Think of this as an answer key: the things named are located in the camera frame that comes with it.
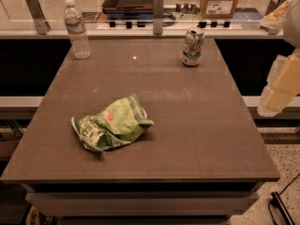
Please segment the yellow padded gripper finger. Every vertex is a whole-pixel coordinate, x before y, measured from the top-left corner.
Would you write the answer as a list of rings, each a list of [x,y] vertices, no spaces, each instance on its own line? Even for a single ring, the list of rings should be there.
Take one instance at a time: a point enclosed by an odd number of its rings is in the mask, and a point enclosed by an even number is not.
[[[288,6],[292,0],[286,0],[274,11],[264,16],[260,22],[260,26],[265,28],[282,29]]]
[[[300,53],[294,52],[288,57],[278,55],[270,68],[257,112],[263,117],[274,117],[299,94]]]

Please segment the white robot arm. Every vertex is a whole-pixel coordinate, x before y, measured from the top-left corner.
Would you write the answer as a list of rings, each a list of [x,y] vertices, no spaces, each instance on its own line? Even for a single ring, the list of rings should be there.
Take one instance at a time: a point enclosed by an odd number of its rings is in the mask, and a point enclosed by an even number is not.
[[[277,56],[262,90],[257,112],[263,117],[273,117],[300,94],[300,0],[287,0],[266,15],[261,26],[282,29],[284,40],[295,48],[288,57]]]

